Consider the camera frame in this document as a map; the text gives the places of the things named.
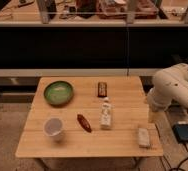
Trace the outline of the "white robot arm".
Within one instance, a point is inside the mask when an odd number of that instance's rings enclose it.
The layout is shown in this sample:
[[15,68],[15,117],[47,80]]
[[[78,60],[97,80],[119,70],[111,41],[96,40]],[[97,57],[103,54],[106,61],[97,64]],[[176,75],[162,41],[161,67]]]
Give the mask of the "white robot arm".
[[188,109],[188,64],[179,63],[157,71],[146,100],[153,112],[165,111],[175,100]]

